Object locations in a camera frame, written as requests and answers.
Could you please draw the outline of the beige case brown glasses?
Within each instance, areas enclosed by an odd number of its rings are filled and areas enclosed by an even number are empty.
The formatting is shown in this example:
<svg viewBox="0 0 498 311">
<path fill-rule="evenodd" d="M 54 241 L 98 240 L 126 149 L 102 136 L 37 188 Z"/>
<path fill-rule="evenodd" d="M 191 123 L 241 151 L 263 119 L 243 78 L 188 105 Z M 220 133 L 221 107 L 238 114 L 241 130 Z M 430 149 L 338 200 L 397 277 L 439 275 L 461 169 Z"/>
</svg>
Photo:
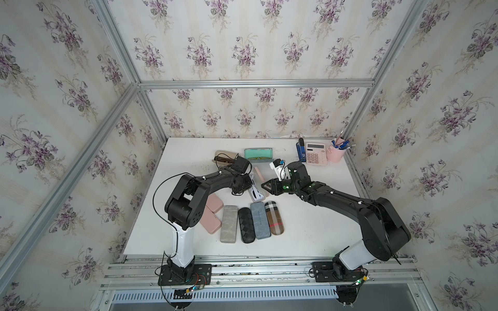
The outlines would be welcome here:
<svg viewBox="0 0 498 311">
<path fill-rule="evenodd" d="M 235 163 L 236 158 L 239 156 L 237 152 L 229 152 L 225 150 L 217 150 L 213 157 L 212 162 L 218 167 L 224 167 Z"/>
</svg>

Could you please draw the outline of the grey teal-lined glasses case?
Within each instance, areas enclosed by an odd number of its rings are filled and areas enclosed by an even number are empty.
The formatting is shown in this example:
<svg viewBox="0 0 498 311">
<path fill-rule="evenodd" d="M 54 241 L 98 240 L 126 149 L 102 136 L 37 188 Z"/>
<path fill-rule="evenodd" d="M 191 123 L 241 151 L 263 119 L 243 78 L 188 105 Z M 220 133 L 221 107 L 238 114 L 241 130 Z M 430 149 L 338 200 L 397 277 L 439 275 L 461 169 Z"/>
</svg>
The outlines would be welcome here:
<svg viewBox="0 0 498 311">
<path fill-rule="evenodd" d="M 274 160 L 272 148 L 251 148 L 244 150 L 244 158 L 252 163 L 268 163 Z"/>
</svg>

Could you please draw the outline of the teal case black glasses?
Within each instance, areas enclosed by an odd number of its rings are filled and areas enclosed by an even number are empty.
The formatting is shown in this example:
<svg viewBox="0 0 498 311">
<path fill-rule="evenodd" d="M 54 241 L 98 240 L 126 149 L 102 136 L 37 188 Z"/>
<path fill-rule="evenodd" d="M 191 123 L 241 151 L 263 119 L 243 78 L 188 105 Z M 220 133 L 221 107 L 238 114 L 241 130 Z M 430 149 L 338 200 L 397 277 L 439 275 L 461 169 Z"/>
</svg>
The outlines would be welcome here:
<svg viewBox="0 0 498 311">
<path fill-rule="evenodd" d="M 271 230 L 268 223 L 265 205 L 263 202 L 256 202 L 250 205 L 252 219 L 254 223 L 255 237 L 258 240 L 271 237 Z"/>
</svg>

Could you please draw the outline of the grey case red sunglasses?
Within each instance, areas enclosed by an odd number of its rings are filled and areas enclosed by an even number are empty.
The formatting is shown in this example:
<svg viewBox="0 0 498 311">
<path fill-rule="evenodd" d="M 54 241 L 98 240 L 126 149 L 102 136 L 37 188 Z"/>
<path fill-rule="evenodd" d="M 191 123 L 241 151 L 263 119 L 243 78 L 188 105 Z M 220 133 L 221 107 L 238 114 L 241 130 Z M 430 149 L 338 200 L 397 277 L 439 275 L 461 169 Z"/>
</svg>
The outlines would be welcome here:
<svg viewBox="0 0 498 311">
<path fill-rule="evenodd" d="M 224 206 L 222 226 L 220 229 L 220 242 L 225 244 L 234 244 L 237 238 L 238 223 L 237 206 Z"/>
</svg>

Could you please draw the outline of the beige case black glasses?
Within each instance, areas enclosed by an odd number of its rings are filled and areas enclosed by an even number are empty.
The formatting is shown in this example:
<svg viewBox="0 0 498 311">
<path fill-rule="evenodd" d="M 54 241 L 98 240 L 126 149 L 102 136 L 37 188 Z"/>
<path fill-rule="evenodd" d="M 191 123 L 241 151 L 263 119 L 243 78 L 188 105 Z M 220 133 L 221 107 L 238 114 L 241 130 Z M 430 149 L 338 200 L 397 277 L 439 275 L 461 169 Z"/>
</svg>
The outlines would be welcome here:
<svg viewBox="0 0 498 311">
<path fill-rule="evenodd" d="M 255 241 L 255 229 L 251 210 L 248 207 L 240 208 L 237 216 L 241 231 L 241 240 L 245 244 L 253 243 Z"/>
</svg>

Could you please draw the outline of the plaid case purple glasses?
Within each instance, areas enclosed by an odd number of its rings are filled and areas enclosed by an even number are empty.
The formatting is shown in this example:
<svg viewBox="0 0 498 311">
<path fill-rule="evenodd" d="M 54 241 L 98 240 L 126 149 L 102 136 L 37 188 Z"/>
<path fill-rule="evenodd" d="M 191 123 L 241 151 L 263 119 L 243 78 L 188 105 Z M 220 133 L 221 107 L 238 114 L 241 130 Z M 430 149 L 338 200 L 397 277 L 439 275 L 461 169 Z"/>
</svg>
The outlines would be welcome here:
<svg viewBox="0 0 498 311">
<path fill-rule="evenodd" d="M 285 231 L 280 210 L 275 201 L 265 203 L 265 212 L 268 219 L 268 225 L 273 235 L 282 235 Z"/>
</svg>

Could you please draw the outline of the pink case white sunglasses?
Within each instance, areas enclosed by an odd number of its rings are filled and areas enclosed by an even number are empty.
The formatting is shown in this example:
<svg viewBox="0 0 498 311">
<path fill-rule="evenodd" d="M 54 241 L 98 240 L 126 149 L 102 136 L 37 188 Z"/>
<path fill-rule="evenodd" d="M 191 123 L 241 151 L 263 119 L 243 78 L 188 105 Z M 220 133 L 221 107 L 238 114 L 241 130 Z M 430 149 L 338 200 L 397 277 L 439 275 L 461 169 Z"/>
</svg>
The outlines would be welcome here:
<svg viewBox="0 0 498 311">
<path fill-rule="evenodd" d="M 270 193 L 262 188 L 262 184 L 266 182 L 266 179 L 263 177 L 260 169 L 257 166 L 254 166 L 252 168 L 250 177 L 258 190 L 265 196 L 265 199 L 267 199 L 270 196 Z"/>
</svg>

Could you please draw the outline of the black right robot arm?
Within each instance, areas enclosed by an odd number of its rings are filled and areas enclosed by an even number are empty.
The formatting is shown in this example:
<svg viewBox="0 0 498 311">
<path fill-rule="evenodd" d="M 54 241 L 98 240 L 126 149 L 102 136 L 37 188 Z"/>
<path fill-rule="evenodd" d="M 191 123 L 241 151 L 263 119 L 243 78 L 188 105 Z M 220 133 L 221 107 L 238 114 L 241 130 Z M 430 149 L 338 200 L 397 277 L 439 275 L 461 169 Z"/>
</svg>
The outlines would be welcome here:
<svg viewBox="0 0 498 311">
<path fill-rule="evenodd" d="M 341 273 L 352 272 L 374 260 L 388 261 L 410 242 L 408 227 L 388 199 L 359 198 L 313 181 L 299 161 L 290 163 L 287 169 L 288 177 L 268 180 L 262 188 L 275 196 L 295 194 L 303 202 L 330 209 L 358 223 L 362 239 L 333 258 L 334 268 Z"/>
</svg>

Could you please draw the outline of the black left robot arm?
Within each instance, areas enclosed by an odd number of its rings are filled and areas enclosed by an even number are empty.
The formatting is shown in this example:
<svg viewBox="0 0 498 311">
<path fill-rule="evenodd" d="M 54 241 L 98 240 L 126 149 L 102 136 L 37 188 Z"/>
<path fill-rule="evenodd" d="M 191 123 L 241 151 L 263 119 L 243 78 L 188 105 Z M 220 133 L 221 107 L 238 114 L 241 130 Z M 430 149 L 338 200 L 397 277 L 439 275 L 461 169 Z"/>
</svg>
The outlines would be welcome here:
<svg viewBox="0 0 498 311">
<path fill-rule="evenodd" d="M 230 189 L 240 195 L 252 186 L 248 173 L 232 169 L 220 169 L 205 176 L 184 174 L 173 189 L 165 205 L 168 222 L 176 231 L 175 254 L 171 261 L 175 266 L 186 268 L 194 260 L 194 227 L 200 222 L 208 197 L 221 189 Z"/>
</svg>

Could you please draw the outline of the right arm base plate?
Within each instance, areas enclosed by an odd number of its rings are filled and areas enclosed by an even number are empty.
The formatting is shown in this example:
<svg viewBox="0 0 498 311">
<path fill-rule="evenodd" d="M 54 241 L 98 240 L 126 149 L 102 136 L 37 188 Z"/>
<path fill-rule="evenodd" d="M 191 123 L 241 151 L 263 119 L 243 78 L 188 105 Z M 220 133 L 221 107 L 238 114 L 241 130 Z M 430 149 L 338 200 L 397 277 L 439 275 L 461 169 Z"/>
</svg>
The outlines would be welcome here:
<svg viewBox="0 0 498 311">
<path fill-rule="evenodd" d="M 340 261 L 313 262 L 308 276 L 316 282 L 345 282 L 354 286 L 368 279 L 368 270 L 363 267 L 348 270 Z"/>
</svg>

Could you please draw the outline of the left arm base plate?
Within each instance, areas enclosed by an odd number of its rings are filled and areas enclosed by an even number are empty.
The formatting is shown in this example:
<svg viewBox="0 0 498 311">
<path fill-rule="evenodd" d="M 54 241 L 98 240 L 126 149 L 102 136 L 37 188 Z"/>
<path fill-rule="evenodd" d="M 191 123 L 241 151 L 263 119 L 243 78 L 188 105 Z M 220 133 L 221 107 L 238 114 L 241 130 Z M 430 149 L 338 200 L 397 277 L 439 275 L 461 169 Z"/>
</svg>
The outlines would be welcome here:
<svg viewBox="0 0 498 311">
<path fill-rule="evenodd" d="M 211 264 L 190 264 L 186 268 L 175 264 L 163 265 L 158 273 L 159 286 L 209 285 Z"/>
</svg>

